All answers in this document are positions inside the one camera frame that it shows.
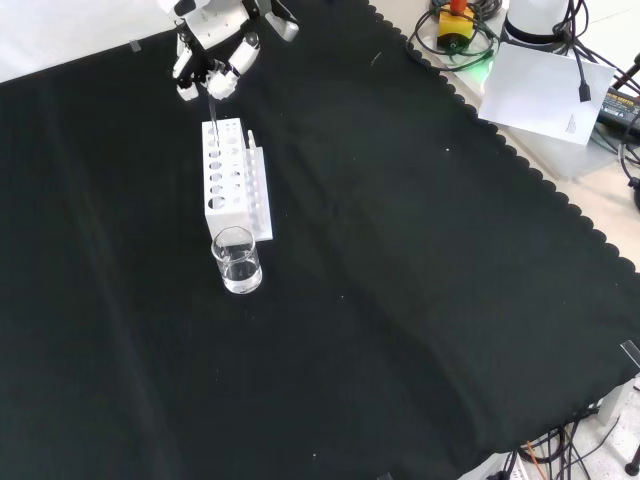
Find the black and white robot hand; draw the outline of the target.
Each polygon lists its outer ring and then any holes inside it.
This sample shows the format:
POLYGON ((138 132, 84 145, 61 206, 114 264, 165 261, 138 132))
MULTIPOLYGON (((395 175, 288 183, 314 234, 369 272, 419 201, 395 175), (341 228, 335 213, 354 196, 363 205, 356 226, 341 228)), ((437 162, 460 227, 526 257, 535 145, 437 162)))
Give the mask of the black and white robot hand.
POLYGON ((177 20, 176 61, 172 78, 184 101, 199 87, 215 100, 228 98, 258 58, 261 43, 255 25, 266 21, 291 42, 299 22, 280 1, 160 1, 177 20))

